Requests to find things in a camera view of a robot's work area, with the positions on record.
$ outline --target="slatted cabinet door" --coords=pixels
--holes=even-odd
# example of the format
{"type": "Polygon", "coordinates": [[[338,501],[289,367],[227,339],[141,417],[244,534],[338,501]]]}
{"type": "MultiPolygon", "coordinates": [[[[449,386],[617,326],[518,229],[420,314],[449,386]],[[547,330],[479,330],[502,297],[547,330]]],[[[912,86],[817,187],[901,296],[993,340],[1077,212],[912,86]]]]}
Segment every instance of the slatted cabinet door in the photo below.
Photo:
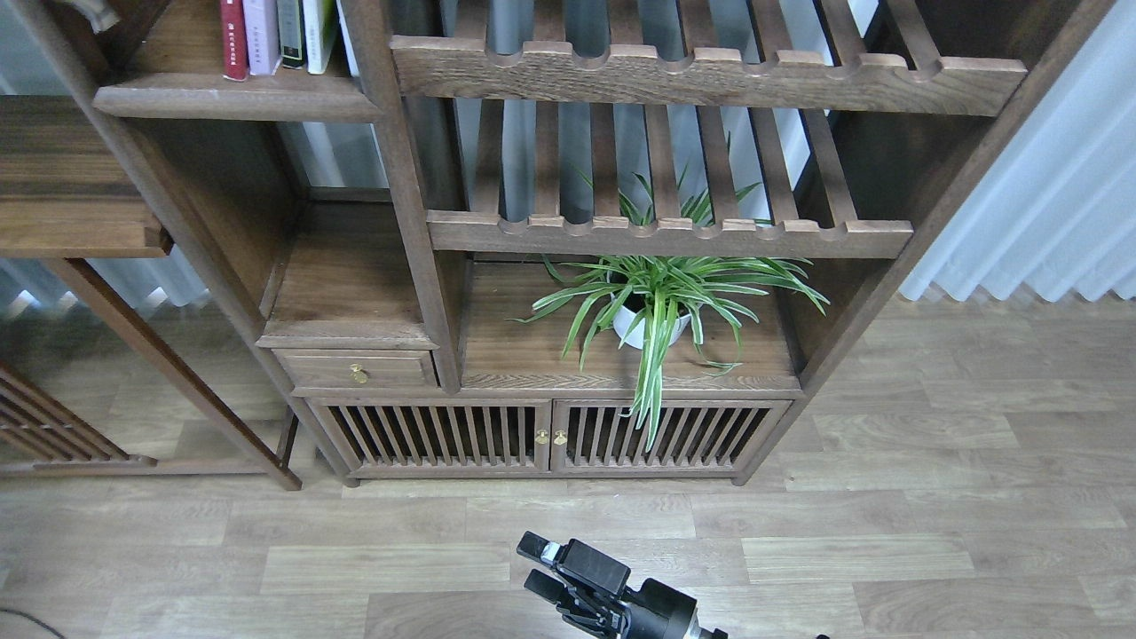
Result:
{"type": "Polygon", "coordinates": [[[357,479],[541,475],[550,401],[309,400],[357,479]]]}
{"type": "Polygon", "coordinates": [[[557,401],[553,473],[585,476],[735,476],[788,401],[663,401],[654,445],[625,401],[557,401]]]}

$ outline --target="black cable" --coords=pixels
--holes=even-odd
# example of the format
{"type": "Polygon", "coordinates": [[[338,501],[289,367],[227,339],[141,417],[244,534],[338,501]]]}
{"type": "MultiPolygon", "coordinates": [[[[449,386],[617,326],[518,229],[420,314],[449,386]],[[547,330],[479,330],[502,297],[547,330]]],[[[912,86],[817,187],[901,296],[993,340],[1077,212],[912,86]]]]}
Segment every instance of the black cable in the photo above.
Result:
{"type": "Polygon", "coordinates": [[[64,637],[62,632],[59,632],[55,628],[51,628],[50,625],[43,623],[42,621],[35,619],[32,615],[25,613],[24,611],[17,611],[15,608],[0,608],[0,613],[7,613],[7,614],[10,614],[10,615],[22,616],[22,617],[26,619],[27,621],[34,623],[35,625],[39,625],[43,630],[47,630],[48,632],[55,634],[59,639],[67,639],[66,637],[64,637]]]}

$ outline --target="potted plant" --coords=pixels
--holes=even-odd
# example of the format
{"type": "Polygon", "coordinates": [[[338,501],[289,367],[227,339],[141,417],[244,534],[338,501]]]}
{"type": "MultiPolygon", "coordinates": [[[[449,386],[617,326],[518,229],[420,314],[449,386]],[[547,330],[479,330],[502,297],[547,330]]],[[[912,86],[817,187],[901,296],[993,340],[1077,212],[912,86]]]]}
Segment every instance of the potted plant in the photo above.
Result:
{"type": "MultiPolygon", "coordinates": [[[[646,180],[636,174],[640,183],[653,200],[646,180]]],[[[737,191],[738,200],[758,183],[737,191]]],[[[632,200],[619,194],[620,210],[636,224],[653,218],[653,204],[640,210],[632,200]]],[[[688,198],[682,215],[704,224],[710,219],[709,193],[703,191],[688,198]]],[[[579,367],[584,368],[592,340],[601,331],[616,330],[619,348],[630,345],[642,350],[635,396],[626,417],[635,420],[635,428],[648,429],[648,450],[654,445],[662,414],[662,366],[670,346],[690,325],[694,348],[705,364],[725,374],[738,362],[711,362],[702,354],[702,324],[707,317],[718,317],[729,324],[738,355],[742,347],[742,320],[759,322],[753,310],[732,297],[765,296],[769,288],[782,288],[804,294],[824,313],[828,300],[804,283],[808,275],[802,264],[808,260],[769,257],[659,257],[605,255],[595,263],[569,263],[580,269],[578,275],[566,277],[548,259],[549,274],[565,285],[563,289],[533,302],[533,316],[518,322],[529,323],[559,310],[573,300],[579,301],[576,316],[568,330],[561,357],[568,355],[583,331],[579,367]]]]}

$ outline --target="red book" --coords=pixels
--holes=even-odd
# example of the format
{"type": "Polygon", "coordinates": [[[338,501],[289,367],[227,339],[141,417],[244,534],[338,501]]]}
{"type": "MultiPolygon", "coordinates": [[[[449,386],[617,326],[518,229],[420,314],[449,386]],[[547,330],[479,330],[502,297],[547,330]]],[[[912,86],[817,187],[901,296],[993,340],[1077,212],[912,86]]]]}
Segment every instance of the red book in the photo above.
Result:
{"type": "Polygon", "coordinates": [[[249,78],[249,44],[241,0],[220,0],[220,32],[225,45],[225,77],[244,82],[249,78]]]}

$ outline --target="brass drawer knob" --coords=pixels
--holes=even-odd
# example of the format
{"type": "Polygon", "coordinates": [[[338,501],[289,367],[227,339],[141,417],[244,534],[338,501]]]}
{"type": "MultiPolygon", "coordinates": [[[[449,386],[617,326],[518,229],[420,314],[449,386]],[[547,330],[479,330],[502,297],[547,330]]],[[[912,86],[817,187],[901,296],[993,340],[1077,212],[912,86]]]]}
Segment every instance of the brass drawer knob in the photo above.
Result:
{"type": "Polygon", "coordinates": [[[352,364],[351,379],[354,380],[357,383],[365,384],[367,383],[367,380],[369,380],[370,377],[367,375],[367,372],[362,370],[361,364],[352,364]]]}

